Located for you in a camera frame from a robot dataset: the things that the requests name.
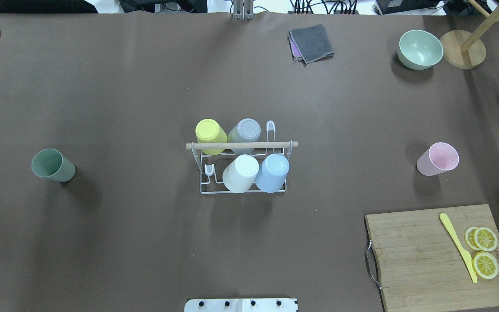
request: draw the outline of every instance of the mint green bowl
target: mint green bowl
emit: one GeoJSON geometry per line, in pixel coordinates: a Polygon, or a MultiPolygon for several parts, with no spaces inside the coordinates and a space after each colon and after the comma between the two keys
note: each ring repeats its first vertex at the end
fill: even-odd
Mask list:
{"type": "Polygon", "coordinates": [[[402,35],[398,58],[403,65],[417,71],[428,69],[444,56],[440,40],[424,30],[414,29],[402,35]]]}

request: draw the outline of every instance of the knife handle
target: knife handle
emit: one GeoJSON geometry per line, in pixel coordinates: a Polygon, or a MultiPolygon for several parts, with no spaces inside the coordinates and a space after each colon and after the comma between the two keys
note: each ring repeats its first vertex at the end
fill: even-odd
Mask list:
{"type": "Polygon", "coordinates": [[[454,226],[452,225],[452,221],[450,221],[448,215],[445,213],[441,213],[440,221],[442,221],[444,228],[446,228],[446,231],[448,231],[448,234],[450,235],[450,237],[452,237],[452,241],[454,241],[454,244],[456,244],[457,248],[463,249],[463,246],[461,245],[459,238],[457,238],[457,233],[454,229],[454,226]]]}

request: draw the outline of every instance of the pink cup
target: pink cup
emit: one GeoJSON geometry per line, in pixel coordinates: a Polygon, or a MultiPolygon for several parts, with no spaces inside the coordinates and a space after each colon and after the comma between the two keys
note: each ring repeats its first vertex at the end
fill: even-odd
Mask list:
{"type": "Polygon", "coordinates": [[[459,154],[456,149],[448,143],[438,142],[417,160],[417,170],[425,176],[434,176],[455,169],[457,164],[459,154]]]}

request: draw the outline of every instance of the lemon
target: lemon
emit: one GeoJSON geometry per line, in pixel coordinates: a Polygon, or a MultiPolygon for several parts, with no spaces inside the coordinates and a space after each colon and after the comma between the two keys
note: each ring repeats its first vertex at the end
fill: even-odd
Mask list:
{"type": "Polygon", "coordinates": [[[498,245],[497,235],[487,227],[478,227],[473,232],[473,240],[479,249],[493,251],[498,245]]]}
{"type": "Polygon", "coordinates": [[[493,279],[498,275],[498,261],[486,251],[479,251],[473,258],[473,269],[481,278],[493,279]]]}
{"type": "Polygon", "coordinates": [[[470,227],[465,231],[465,243],[471,247],[471,249],[480,251],[481,249],[477,247],[477,244],[475,243],[475,239],[473,237],[473,234],[475,233],[475,230],[478,229],[477,227],[470,227]]]}

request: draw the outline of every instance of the wooden cutting board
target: wooden cutting board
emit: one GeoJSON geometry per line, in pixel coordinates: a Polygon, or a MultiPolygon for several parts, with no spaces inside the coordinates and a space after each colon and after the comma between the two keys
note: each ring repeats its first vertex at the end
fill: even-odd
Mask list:
{"type": "MultiPolygon", "coordinates": [[[[438,215],[446,213],[461,244],[469,227],[497,233],[488,205],[366,215],[380,294],[386,312],[445,312],[499,306],[499,273],[471,281],[465,263],[438,215]]],[[[499,243],[491,253],[499,261],[499,243]]]]}

